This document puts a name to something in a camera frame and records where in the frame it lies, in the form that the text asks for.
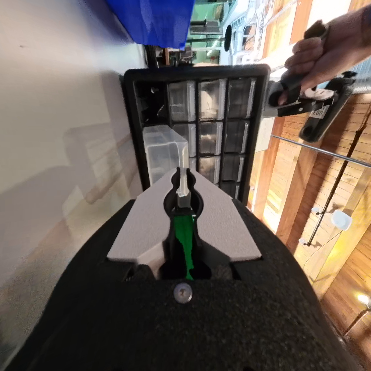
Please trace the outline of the black lamp pole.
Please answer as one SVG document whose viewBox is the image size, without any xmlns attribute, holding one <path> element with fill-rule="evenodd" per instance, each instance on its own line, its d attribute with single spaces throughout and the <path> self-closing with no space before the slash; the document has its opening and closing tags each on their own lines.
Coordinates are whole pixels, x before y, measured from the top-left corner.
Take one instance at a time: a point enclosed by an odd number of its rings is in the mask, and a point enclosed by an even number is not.
<svg viewBox="0 0 371 371">
<path fill-rule="evenodd" d="M 320 225 L 322 223 L 322 220 L 323 220 L 325 214 L 328 211 L 328 208 L 330 206 L 330 202 L 332 201 L 332 198 L 335 195 L 335 191 L 336 191 L 336 189 L 337 189 L 337 187 L 338 187 L 338 185 L 339 185 L 339 183 L 341 181 L 341 178 L 342 178 L 342 176 L 343 176 L 343 174 L 345 172 L 345 169 L 348 166 L 348 164 L 351 162 L 351 160 L 353 160 L 352 155 L 353 155 L 353 153 L 355 151 L 355 148 L 356 148 L 356 146 L 358 144 L 358 141 L 359 141 L 359 139 L 360 139 L 360 137 L 361 137 L 364 129 L 366 128 L 366 126 L 367 126 L 367 122 L 362 123 L 360 125 L 360 127 L 357 129 L 357 131 L 355 132 L 354 139 L 351 142 L 351 145 L 350 145 L 350 148 L 349 148 L 349 150 L 347 152 L 346 158 L 344 159 L 344 162 L 341 165 L 341 168 L 339 170 L 339 173 L 338 173 L 338 175 L 337 175 L 337 177 L 336 177 L 336 179 L 335 179 L 335 181 L 333 183 L 333 186 L 331 188 L 331 191 L 330 191 L 329 196 L 327 197 L 327 200 L 325 202 L 325 205 L 324 205 L 323 210 L 321 212 L 318 212 L 318 215 L 319 215 L 318 221 L 317 221 L 317 223 L 315 225 L 315 228 L 314 228 L 314 230 L 313 230 L 313 232 L 312 232 L 309 240 L 305 243 L 305 246 L 308 246 L 309 247 L 309 246 L 312 245 L 313 240 L 314 240 L 314 238 L 315 238 L 315 236 L 316 236 L 316 234 L 317 234 L 317 232 L 318 232 L 318 230 L 320 228 Z"/>
</svg>

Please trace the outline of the metal rod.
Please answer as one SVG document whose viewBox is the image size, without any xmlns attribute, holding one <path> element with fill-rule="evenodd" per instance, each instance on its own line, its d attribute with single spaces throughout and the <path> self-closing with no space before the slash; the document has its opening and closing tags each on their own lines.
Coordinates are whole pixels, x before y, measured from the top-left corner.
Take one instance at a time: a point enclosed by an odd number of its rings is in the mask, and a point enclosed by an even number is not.
<svg viewBox="0 0 371 371">
<path fill-rule="evenodd" d="M 277 135 L 273 135 L 273 134 L 271 134 L 271 137 L 274 138 L 274 139 L 278 139 L 280 141 L 288 142 L 290 144 L 297 145 L 297 146 L 315 151 L 317 153 L 321 153 L 321 154 L 324 154 L 324 155 L 327 155 L 327 156 L 331 156 L 331 157 L 335 157 L 337 159 L 341 159 L 343 161 L 347 161 L 348 163 L 357 164 L 357 165 L 363 166 L 365 168 L 371 168 L 370 163 L 366 163 L 364 161 L 351 158 L 349 156 L 345 156 L 345 155 L 337 154 L 337 153 L 334 153 L 334 152 L 330 152 L 330 151 L 327 151 L 327 150 L 324 150 L 324 149 L 321 149 L 321 148 L 317 148 L 317 147 L 310 146 L 310 145 L 307 145 L 307 144 L 304 144 L 304 143 L 296 142 L 294 140 L 284 138 L 284 137 L 281 137 L 281 136 L 277 136 Z"/>
</svg>

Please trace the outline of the clear plastic drawer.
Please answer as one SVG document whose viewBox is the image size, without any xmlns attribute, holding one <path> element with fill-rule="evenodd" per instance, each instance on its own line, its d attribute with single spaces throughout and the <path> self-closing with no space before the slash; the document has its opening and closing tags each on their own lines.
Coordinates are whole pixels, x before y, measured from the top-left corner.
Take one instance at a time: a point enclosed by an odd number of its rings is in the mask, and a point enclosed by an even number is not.
<svg viewBox="0 0 371 371">
<path fill-rule="evenodd" d="M 178 207 L 190 208 L 191 192 L 187 180 L 188 141 L 168 125 L 144 127 L 143 140 L 150 185 L 172 169 L 179 168 L 180 184 L 176 190 Z"/>
</svg>

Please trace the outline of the person's left hand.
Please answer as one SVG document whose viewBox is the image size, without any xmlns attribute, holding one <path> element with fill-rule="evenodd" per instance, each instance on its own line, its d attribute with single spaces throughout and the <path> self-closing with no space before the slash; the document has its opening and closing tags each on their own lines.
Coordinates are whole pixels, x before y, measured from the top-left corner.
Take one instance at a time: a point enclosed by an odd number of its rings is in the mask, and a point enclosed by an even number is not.
<svg viewBox="0 0 371 371">
<path fill-rule="evenodd" d="M 362 62 L 371 54 L 371 7 L 348 12 L 328 23 L 325 40 L 303 39 L 285 62 L 289 75 L 303 75 L 301 94 Z"/>
</svg>

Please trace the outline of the black drawer cabinet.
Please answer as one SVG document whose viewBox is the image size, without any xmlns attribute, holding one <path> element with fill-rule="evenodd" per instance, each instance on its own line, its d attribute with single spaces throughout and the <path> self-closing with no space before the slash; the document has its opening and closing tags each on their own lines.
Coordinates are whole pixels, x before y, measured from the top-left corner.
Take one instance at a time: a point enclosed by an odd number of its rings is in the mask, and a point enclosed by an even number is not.
<svg viewBox="0 0 371 371">
<path fill-rule="evenodd" d="M 146 153 L 143 140 L 144 127 L 156 125 L 171 126 L 167 86 L 182 81 L 211 81 L 217 79 L 257 79 L 253 103 L 252 133 L 249 134 L 247 162 L 244 166 L 243 193 L 238 200 L 248 205 L 253 158 L 256 149 L 259 123 L 267 91 L 270 68 L 265 64 L 244 66 L 209 67 L 164 67 L 159 69 L 131 69 L 120 77 L 127 108 L 129 127 L 143 191 L 150 185 Z"/>
</svg>

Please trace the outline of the green plastic bin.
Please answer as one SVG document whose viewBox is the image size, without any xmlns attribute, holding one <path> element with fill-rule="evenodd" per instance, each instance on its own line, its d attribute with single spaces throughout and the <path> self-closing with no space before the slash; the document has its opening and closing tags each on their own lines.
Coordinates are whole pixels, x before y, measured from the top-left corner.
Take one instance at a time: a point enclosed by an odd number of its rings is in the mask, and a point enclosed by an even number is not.
<svg viewBox="0 0 371 371">
<path fill-rule="evenodd" d="M 194 269 L 192 259 L 192 239 L 194 219 L 192 215 L 183 215 L 174 217 L 175 236 L 183 247 L 185 265 L 186 265 L 186 279 L 194 280 L 192 270 Z"/>
</svg>

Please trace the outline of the blue plastic bin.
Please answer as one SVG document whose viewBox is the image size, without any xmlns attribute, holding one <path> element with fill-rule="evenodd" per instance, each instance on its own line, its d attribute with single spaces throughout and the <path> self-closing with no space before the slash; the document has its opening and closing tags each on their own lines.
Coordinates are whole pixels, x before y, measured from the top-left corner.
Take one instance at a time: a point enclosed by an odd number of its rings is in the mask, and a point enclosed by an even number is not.
<svg viewBox="0 0 371 371">
<path fill-rule="evenodd" d="M 137 44 L 183 50 L 194 0 L 107 0 Z"/>
</svg>

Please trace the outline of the white lamp shade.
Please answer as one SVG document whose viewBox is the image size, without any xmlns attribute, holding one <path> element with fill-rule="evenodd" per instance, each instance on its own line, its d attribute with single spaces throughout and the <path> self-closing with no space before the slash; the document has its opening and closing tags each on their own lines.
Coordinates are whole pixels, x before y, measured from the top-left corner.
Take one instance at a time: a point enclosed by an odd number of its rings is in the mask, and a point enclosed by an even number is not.
<svg viewBox="0 0 371 371">
<path fill-rule="evenodd" d="M 342 231 L 347 231 L 352 224 L 352 217 L 341 210 L 335 210 L 331 214 L 331 223 Z"/>
</svg>

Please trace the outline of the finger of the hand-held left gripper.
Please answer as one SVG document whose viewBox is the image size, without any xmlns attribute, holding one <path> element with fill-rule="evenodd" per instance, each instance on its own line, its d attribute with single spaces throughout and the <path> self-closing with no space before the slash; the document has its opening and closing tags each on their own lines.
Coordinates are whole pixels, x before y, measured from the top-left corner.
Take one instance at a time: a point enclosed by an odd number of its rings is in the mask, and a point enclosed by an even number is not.
<svg viewBox="0 0 371 371">
<path fill-rule="evenodd" d="M 265 95 L 265 103 L 263 105 L 262 117 L 275 118 L 278 117 L 278 109 L 280 107 L 278 100 L 283 93 L 281 81 L 269 81 Z"/>
</svg>

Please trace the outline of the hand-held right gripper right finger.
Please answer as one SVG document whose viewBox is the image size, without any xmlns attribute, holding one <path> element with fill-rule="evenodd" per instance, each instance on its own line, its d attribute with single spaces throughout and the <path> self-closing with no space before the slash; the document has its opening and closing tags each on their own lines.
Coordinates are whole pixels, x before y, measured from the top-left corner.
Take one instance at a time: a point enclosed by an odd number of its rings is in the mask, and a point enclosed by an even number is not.
<svg viewBox="0 0 371 371">
<path fill-rule="evenodd" d="M 194 169 L 194 191 L 200 196 L 202 210 L 196 218 L 201 247 L 199 259 L 211 270 L 230 263 L 255 261 L 262 257 L 234 199 Z"/>
</svg>

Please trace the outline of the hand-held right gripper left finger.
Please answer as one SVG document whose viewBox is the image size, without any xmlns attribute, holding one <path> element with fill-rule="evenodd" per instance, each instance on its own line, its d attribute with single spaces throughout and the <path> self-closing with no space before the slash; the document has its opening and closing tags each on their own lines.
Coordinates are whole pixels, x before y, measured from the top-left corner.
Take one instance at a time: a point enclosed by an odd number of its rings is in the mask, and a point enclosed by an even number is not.
<svg viewBox="0 0 371 371">
<path fill-rule="evenodd" d="M 164 200 L 173 189 L 174 168 L 135 200 L 115 239 L 107 258 L 113 262 L 147 265 L 155 278 L 165 263 L 163 242 L 169 235 L 170 218 L 165 212 Z"/>
</svg>

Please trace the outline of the group of clear cabinet drawers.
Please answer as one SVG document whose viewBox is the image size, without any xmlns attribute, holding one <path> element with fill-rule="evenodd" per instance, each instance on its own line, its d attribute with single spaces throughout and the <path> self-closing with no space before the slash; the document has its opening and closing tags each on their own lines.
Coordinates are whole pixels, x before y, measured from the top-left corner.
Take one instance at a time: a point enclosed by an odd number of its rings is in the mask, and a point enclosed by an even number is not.
<svg viewBox="0 0 371 371">
<path fill-rule="evenodd" d="M 167 86 L 171 126 L 188 142 L 189 167 L 235 199 L 243 193 L 256 85 L 243 77 Z"/>
</svg>

